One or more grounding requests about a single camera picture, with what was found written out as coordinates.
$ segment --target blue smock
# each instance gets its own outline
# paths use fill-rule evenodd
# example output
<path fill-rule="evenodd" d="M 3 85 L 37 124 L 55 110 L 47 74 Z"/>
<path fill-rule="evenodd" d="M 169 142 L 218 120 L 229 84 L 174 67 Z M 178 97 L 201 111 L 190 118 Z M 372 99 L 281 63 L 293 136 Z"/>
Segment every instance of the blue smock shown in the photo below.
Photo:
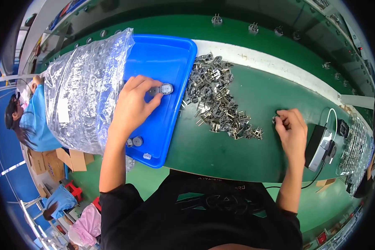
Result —
<path fill-rule="evenodd" d="M 63 210 L 73 208 L 78 204 L 75 197 L 61 184 L 48 199 L 43 198 L 42 202 L 44 209 L 48 209 L 52 204 L 57 202 L 57 209 L 51 214 L 54 219 L 63 217 Z"/>
<path fill-rule="evenodd" d="M 36 87 L 21 116 L 20 127 L 23 126 L 28 126 L 35 132 L 35 135 L 29 134 L 29 140 L 36 144 L 36 146 L 30 144 L 30 148 L 34 151 L 43 152 L 62 147 L 47 127 L 43 84 Z"/>

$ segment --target clear plastic bag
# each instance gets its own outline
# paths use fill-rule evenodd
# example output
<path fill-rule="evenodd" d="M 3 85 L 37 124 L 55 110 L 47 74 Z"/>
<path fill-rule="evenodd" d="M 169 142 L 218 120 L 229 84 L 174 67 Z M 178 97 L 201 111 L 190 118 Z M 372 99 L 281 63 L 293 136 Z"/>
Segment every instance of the clear plastic bag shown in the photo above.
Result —
<path fill-rule="evenodd" d="M 127 28 L 50 63 L 44 82 L 46 120 L 62 145 L 104 154 L 107 129 L 125 84 L 125 63 L 134 43 L 133 29 Z"/>
<path fill-rule="evenodd" d="M 359 117 L 352 114 L 350 117 L 350 131 L 345 144 L 341 161 L 336 169 L 337 175 L 350 176 L 350 195 L 353 196 L 357 191 L 365 171 L 370 164 L 375 145 L 374 138 L 368 132 L 365 124 Z"/>

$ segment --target hand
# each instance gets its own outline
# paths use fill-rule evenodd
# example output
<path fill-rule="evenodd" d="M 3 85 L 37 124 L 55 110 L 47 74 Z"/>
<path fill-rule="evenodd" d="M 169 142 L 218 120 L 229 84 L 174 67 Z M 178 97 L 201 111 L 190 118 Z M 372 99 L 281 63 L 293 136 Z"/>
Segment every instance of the hand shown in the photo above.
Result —
<path fill-rule="evenodd" d="M 32 91 L 33 94 L 35 93 L 36 88 L 37 88 L 36 83 L 33 83 L 33 82 L 32 82 L 31 91 Z"/>
<path fill-rule="evenodd" d="M 151 87 L 160 87 L 161 85 L 160 81 L 150 77 L 139 75 L 129 78 L 118 97 L 114 118 L 108 132 L 109 137 L 120 135 L 122 139 L 126 140 L 160 105 L 163 94 L 156 94 L 149 103 L 144 101 L 144 96 Z"/>
<path fill-rule="evenodd" d="M 38 84 L 42 84 L 40 76 L 35 76 L 32 80 L 31 91 L 35 93 Z"/>
<path fill-rule="evenodd" d="M 297 108 L 278 110 L 275 129 L 281 138 L 282 147 L 289 163 L 304 167 L 305 146 L 307 144 L 307 125 Z"/>

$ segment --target white label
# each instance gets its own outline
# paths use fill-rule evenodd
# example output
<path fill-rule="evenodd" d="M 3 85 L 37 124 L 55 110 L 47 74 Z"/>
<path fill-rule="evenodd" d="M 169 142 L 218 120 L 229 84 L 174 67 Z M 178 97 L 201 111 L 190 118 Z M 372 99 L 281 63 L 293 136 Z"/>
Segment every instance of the white label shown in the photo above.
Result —
<path fill-rule="evenodd" d="M 151 154 L 145 153 L 145 154 L 143 154 L 143 158 L 150 160 L 151 159 Z"/>
<path fill-rule="evenodd" d="M 68 113 L 68 98 L 60 98 L 57 103 L 57 115 L 59 123 L 69 123 L 70 114 Z"/>

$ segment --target fluorescent light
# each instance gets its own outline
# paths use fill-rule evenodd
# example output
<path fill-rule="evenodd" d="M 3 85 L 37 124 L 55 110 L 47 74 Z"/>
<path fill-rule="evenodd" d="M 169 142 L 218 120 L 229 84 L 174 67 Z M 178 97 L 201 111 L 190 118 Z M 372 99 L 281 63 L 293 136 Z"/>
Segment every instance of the fluorescent light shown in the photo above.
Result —
<path fill-rule="evenodd" d="M 40 225 L 38 225 L 38 228 L 41 232 L 41 234 L 43 235 L 43 237 L 47 238 L 47 235 L 44 233 L 43 229 L 40 227 Z"/>
<path fill-rule="evenodd" d="M 26 216 L 26 218 L 28 219 L 28 222 L 29 222 L 30 227 L 32 228 L 32 230 L 33 230 L 33 232 L 35 233 L 36 237 L 40 237 L 39 233 L 37 232 L 37 230 L 36 230 L 36 228 L 35 228 L 35 224 L 32 222 L 32 219 L 31 219 L 31 217 L 29 216 L 28 211 L 26 211 L 25 205 L 24 205 L 24 203 L 22 202 L 22 200 L 20 200 L 20 203 L 21 203 L 22 210 L 24 211 L 25 216 Z"/>
<path fill-rule="evenodd" d="M 46 245 L 46 243 L 44 241 L 40 241 L 42 243 L 42 245 L 44 246 L 44 248 L 46 248 L 46 250 L 50 250 L 50 248 Z"/>
<path fill-rule="evenodd" d="M 21 161 L 21 162 L 18 163 L 18 164 L 15 164 L 15 165 L 12 166 L 12 167 L 6 169 L 6 170 L 4 170 L 3 172 L 0 173 L 0 177 L 3 176 L 3 175 L 5 175 L 6 173 L 8 173 L 8 172 L 10 172 L 10 171 L 13 171 L 14 169 L 16 169 L 17 167 L 19 167 L 19 166 L 21 166 L 21 165 L 23 165 L 23 164 L 25 164 L 25 161 L 24 161 L 24 160 Z"/>

